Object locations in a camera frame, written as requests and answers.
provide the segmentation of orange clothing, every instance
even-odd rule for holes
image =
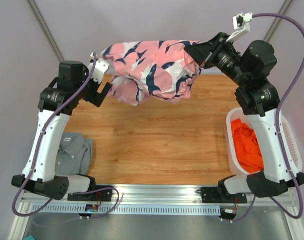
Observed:
[[[241,119],[231,122],[236,157],[241,167],[248,173],[263,169],[263,158],[253,129]]]

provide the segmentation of gray shirt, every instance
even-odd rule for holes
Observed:
[[[93,156],[93,140],[81,133],[64,132],[58,149],[55,174],[68,176],[86,174]]]

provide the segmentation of wooden surface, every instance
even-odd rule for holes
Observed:
[[[81,101],[65,131],[94,140],[88,175],[97,183],[215,185],[231,175],[224,131],[227,113],[238,106],[236,88],[223,75],[202,75],[191,98],[176,104],[106,98],[96,108]]]

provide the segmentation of plastic basket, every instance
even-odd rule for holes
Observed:
[[[228,158],[228,164],[230,167],[231,172],[234,175],[241,175],[241,174],[249,174],[249,172],[245,171],[241,165],[238,163],[238,160],[236,158],[236,152],[234,147],[234,141],[233,141],[233,135],[232,135],[232,129],[231,129],[231,122],[241,119],[242,123],[245,123],[248,125],[249,128],[253,129],[250,121],[248,120],[247,116],[243,114],[243,110],[240,107],[232,109],[226,116],[226,130],[225,130],[225,142],[226,142],[226,148],[227,148],[227,158]],[[292,159],[299,171],[302,170],[302,159],[300,156],[300,153],[298,151],[297,144],[295,142],[294,135],[292,133],[292,130],[290,128],[290,125],[286,118],[284,116],[281,116],[283,130],[285,133],[286,141],[289,146],[289,150],[292,156]]]

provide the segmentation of cable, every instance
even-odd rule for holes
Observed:
[[[90,81],[90,79],[92,78],[92,75],[93,75],[93,72],[94,72],[94,69],[95,69],[95,65],[96,65],[96,60],[97,60],[97,56],[96,56],[96,53],[94,52],[93,53],[93,56],[94,56],[94,61],[93,61],[93,67],[90,71],[90,73],[88,74],[86,80],[84,81],[84,83],[80,86],[80,88],[65,102],[63,103],[59,108],[56,109],[56,111],[53,112],[53,114],[47,119],[47,121],[45,122],[41,132],[40,132],[40,135],[38,137],[38,140],[37,140],[37,144],[36,144],[36,148],[35,148],[35,153],[34,153],[34,156],[33,156],[33,161],[32,161],[32,165],[31,165],[31,169],[30,169],[30,172],[29,174],[27,175],[26,179],[24,180],[23,184],[21,185],[21,187],[19,188],[18,192],[16,193],[15,197],[14,197],[14,200],[13,200],[13,203],[12,203],[12,211],[15,215],[17,216],[20,216],[20,217],[29,217],[29,216],[32,216],[33,214],[36,214],[38,212],[40,212],[42,209],[44,209],[52,200],[52,198],[50,198],[43,206],[41,206],[39,209],[37,209],[36,211],[34,212],[30,212],[30,213],[20,213],[16,210],[16,203],[17,203],[17,200],[20,196],[20,194],[22,193],[22,191],[24,190],[24,187],[26,186],[27,182],[31,179],[31,176],[33,174],[33,171],[34,171],[34,168],[35,168],[35,165],[36,165],[36,160],[37,160],[37,156],[38,156],[38,152],[39,152],[39,149],[40,149],[40,145],[41,145],[41,142],[42,142],[42,139],[43,139],[43,136],[44,136],[44,133],[46,132],[46,129],[49,125],[49,123],[51,122],[51,120],[67,105],[69,104],[84,88],[85,86],[88,84],[88,82]]]
[[[100,191],[103,191],[103,190],[114,190],[116,193],[117,193],[117,198],[116,198],[116,201],[115,201],[115,204],[111,207],[111,209],[109,209],[107,212],[103,213],[103,214],[99,214],[97,216],[92,216],[92,217],[75,217],[75,218],[71,218],[71,219],[68,219],[64,222],[60,222],[60,223],[56,223],[56,224],[52,224],[52,225],[41,225],[41,224],[38,224],[34,221],[34,219],[32,219],[32,224],[34,224],[35,226],[37,227],[40,227],[40,228],[50,228],[50,227],[57,227],[57,226],[60,226],[60,225],[63,225],[63,224],[66,224],[66,223],[70,223],[72,221],[75,221],[75,220],[80,220],[80,219],[100,219],[102,217],[105,217],[107,214],[109,214],[110,212],[112,212],[116,207],[117,207],[117,204],[119,202],[119,192],[116,188],[114,187],[105,187],[105,188],[101,188],[101,189],[96,189],[96,190],[93,190],[93,191],[87,191],[87,192],[76,192],[74,194],[80,194],[80,195],[84,195],[84,194],[92,194],[92,193],[97,193],[97,192],[100,192]]]
[[[232,220],[233,223],[234,223],[234,222],[238,222],[238,221],[244,219],[244,218],[250,213],[250,211],[251,211],[251,209],[252,209],[252,207],[253,207],[253,205],[254,205],[255,198],[256,198],[256,196],[253,197],[253,200],[252,200],[252,202],[251,202],[251,205],[250,205],[250,207],[248,208],[248,210],[246,211],[246,213],[245,213],[242,217],[240,217],[239,219]]]
[[[304,38],[304,28],[302,27],[301,24],[299,24],[296,20],[292,19],[291,17],[288,17],[288,16],[285,16],[285,15],[282,15],[282,14],[279,14],[279,13],[270,13],[270,12],[267,12],[267,13],[258,13],[258,14],[253,14],[252,15],[252,18],[258,18],[258,17],[276,17],[276,18],[281,18],[281,19],[284,19],[292,24],[294,24],[299,30],[300,32],[302,33],[302,36]],[[280,100],[280,103],[278,104],[277,106],[277,109],[276,109],[276,114],[275,114],[275,124],[276,124],[276,131],[277,131],[277,136],[278,136],[278,139],[279,139],[279,142],[280,142],[280,145],[281,145],[281,149],[282,149],[282,153],[283,153],[283,157],[284,157],[284,160],[285,160],[285,165],[286,165],[286,168],[289,172],[289,174],[291,175],[292,179],[293,179],[293,182],[294,182],[294,185],[295,185],[295,189],[297,191],[297,196],[298,196],[298,202],[299,202],[299,211],[298,211],[298,214],[297,215],[292,215],[291,213],[289,213],[275,198],[271,197],[271,199],[287,214],[289,215],[291,218],[293,219],[299,219],[302,214],[303,214],[303,199],[302,199],[302,193],[301,193],[301,190],[299,188],[299,185],[298,185],[298,182],[294,176],[294,173],[291,171],[291,166],[290,166],[290,163],[289,163],[289,160],[287,158],[287,155],[286,155],[286,151],[285,151],[285,146],[284,146],[284,142],[283,142],[283,139],[282,139],[282,135],[280,133],[280,123],[279,123],[279,115],[280,115],[280,111],[281,111],[281,107],[282,107],[282,104],[284,103],[286,97],[288,96],[288,94],[290,93],[290,91],[292,90],[292,88],[294,87],[295,83],[297,82],[299,76],[301,75],[302,71],[303,71],[303,68],[304,68],[304,56],[303,56],[303,60],[302,60],[302,63],[293,79],[293,81],[291,82],[290,86],[288,87],[288,89],[285,91],[283,97],[281,98]]]

